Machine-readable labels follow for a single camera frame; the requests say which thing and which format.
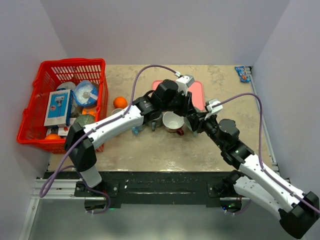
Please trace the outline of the dark red mug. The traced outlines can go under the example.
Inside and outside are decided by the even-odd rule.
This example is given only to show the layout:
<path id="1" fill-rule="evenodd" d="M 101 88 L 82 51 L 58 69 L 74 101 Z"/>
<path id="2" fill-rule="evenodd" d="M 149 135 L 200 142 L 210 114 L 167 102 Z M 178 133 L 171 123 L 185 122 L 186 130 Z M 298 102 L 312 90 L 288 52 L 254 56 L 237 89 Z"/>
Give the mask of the dark red mug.
<path id="1" fill-rule="evenodd" d="M 175 133 L 179 136 L 183 136 L 185 134 L 183 130 L 183 126 L 185 124 L 184 118 L 172 111 L 167 111 L 163 114 L 162 124 L 170 133 Z"/>

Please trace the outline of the grey-blue mug front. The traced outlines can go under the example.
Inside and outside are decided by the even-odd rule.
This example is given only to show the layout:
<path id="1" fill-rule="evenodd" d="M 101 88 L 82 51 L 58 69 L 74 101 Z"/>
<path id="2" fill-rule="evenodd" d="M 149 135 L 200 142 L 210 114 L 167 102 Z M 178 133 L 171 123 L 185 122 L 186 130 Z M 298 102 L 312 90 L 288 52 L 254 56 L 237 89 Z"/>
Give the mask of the grey-blue mug front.
<path id="1" fill-rule="evenodd" d="M 154 132 L 156 130 L 156 128 L 161 127 L 162 126 L 162 119 L 158 118 L 158 119 L 153 119 L 150 122 L 147 123 L 147 125 L 151 128 L 151 131 Z"/>

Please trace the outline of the blue butterfly mug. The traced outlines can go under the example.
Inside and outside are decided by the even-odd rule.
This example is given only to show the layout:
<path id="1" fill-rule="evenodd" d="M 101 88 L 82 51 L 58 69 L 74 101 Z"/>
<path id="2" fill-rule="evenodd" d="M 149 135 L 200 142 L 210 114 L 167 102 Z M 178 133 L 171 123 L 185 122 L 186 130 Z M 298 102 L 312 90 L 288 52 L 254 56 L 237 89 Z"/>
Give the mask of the blue butterfly mug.
<path id="1" fill-rule="evenodd" d="M 140 132 L 142 132 L 146 128 L 146 125 L 135 126 L 131 129 L 131 132 L 134 136 L 137 136 Z"/>

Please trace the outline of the white speckled mug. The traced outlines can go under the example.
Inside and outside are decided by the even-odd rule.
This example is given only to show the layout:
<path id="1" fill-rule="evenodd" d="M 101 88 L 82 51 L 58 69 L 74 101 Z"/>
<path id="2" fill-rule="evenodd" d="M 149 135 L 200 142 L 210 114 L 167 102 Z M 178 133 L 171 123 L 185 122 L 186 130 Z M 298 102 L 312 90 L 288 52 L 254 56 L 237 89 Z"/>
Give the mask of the white speckled mug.
<path id="1" fill-rule="evenodd" d="M 121 112 L 121 111 L 122 111 L 121 108 L 116 108 L 116 109 L 114 109 L 114 110 L 111 112 L 111 115 L 115 115 L 115 114 L 117 114 L 117 113 L 119 113 L 119 112 Z"/>

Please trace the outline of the small teal mug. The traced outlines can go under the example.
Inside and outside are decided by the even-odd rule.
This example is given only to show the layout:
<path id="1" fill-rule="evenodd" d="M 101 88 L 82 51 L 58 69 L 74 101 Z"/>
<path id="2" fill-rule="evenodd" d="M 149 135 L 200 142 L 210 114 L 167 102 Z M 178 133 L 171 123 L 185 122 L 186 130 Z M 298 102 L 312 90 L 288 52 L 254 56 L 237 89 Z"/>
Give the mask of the small teal mug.
<path id="1" fill-rule="evenodd" d="M 195 112 L 193 113 L 188 113 L 185 117 L 184 117 L 184 123 L 186 124 L 186 126 L 188 127 L 188 129 L 192 132 L 193 137 L 195 138 L 198 134 L 198 127 L 199 127 L 199 116 L 198 113 L 200 113 L 201 111 L 195 107 L 194 108 Z"/>

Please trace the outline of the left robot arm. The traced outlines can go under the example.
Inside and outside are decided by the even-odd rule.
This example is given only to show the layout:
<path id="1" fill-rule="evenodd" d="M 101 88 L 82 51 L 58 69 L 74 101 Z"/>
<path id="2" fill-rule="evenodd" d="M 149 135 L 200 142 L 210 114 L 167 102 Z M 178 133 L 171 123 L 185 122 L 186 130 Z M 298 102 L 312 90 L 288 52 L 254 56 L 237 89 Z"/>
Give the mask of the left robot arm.
<path id="1" fill-rule="evenodd" d="M 96 167 L 96 149 L 111 138 L 134 127 L 140 127 L 162 112 L 185 116 L 193 108 L 189 87 L 195 82 L 190 75 L 177 80 L 164 80 L 151 93 L 137 98 L 122 111 L 87 126 L 75 123 L 69 130 L 65 150 L 75 169 L 86 182 L 86 191 L 99 196 L 104 190 L 102 177 Z"/>

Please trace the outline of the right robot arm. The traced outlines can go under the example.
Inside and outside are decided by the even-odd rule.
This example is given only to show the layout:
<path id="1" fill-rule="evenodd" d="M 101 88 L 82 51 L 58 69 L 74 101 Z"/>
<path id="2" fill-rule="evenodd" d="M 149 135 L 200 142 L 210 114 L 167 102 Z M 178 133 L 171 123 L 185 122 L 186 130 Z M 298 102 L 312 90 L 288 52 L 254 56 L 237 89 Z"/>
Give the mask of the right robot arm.
<path id="1" fill-rule="evenodd" d="M 223 160 L 235 168 L 235 176 L 223 183 L 230 197 L 244 195 L 272 213 L 293 238 L 301 239 L 320 218 L 320 198 L 287 182 L 260 161 L 259 156 L 239 139 L 240 130 L 231 119 L 217 121 L 204 112 L 185 118 L 196 133 L 206 133 L 221 151 Z"/>

